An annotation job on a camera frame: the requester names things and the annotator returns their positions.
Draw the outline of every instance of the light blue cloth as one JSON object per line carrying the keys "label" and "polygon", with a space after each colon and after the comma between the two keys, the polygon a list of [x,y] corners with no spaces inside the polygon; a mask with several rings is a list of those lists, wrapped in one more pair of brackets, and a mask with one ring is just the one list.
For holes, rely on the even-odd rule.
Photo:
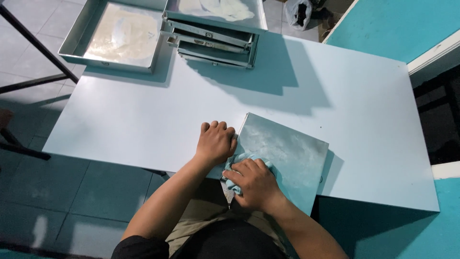
{"label": "light blue cloth", "polygon": [[[235,170],[233,170],[231,168],[231,166],[233,164],[236,164],[236,163],[239,163],[239,162],[245,160],[246,158],[250,158],[252,160],[262,159],[262,161],[268,167],[270,172],[276,176],[276,174],[274,173],[274,171],[276,169],[268,159],[260,157],[260,156],[258,156],[256,154],[252,154],[252,153],[242,153],[242,154],[239,154],[239,155],[233,155],[233,156],[229,157],[227,159],[227,162],[225,163],[225,170],[235,171]],[[238,185],[234,184],[230,179],[222,176],[221,180],[223,182],[225,182],[225,184],[227,185],[227,189],[234,191],[238,195],[243,194],[243,191],[241,190],[241,188]]]}

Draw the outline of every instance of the forearm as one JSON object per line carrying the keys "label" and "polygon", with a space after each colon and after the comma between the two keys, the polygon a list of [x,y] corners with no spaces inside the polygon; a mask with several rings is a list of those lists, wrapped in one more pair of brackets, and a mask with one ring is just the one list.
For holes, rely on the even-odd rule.
{"label": "forearm", "polygon": [[269,214],[283,229],[300,258],[348,258],[336,240],[320,224],[287,198],[279,198]]}
{"label": "forearm", "polygon": [[142,205],[121,239],[132,235],[166,239],[210,170],[206,161],[196,157],[190,160]]}

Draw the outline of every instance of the hand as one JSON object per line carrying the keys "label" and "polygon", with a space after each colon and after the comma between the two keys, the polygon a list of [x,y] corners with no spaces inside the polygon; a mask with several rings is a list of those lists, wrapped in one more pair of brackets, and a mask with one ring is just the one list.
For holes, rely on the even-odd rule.
{"label": "hand", "polygon": [[240,186],[243,195],[235,194],[236,201],[243,208],[272,215],[277,206],[286,198],[278,187],[275,176],[262,159],[245,159],[231,167],[235,171],[223,172],[223,175]]}
{"label": "hand", "polygon": [[232,156],[236,149],[235,129],[227,123],[217,121],[201,124],[201,134],[195,157],[214,167]]}

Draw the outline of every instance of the white plastic bag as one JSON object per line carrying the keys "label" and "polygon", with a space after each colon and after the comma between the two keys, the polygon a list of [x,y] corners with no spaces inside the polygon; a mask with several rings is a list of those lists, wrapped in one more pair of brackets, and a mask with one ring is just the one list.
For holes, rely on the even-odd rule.
{"label": "white plastic bag", "polygon": [[[303,25],[298,23],[299,19],[299,5],[304,4],[306,6],[305,19]],[[287,23],[296,30],[305,30],[307,24],[310,21],[312,6],[309,0],[287,0],[284,3],[284,9],[286,12]]]}

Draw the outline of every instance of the table top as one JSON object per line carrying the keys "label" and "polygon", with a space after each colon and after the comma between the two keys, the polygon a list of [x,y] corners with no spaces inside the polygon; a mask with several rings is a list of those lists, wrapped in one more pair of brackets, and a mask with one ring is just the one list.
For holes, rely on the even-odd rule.
{"label": "table top", "polygon": [[202,122],[252,112],[330,144],[318,194],[439,211],[405,63],[270,32],[253,71],[161,47],[154,75],[87,68],[43,151],[176,172]]}

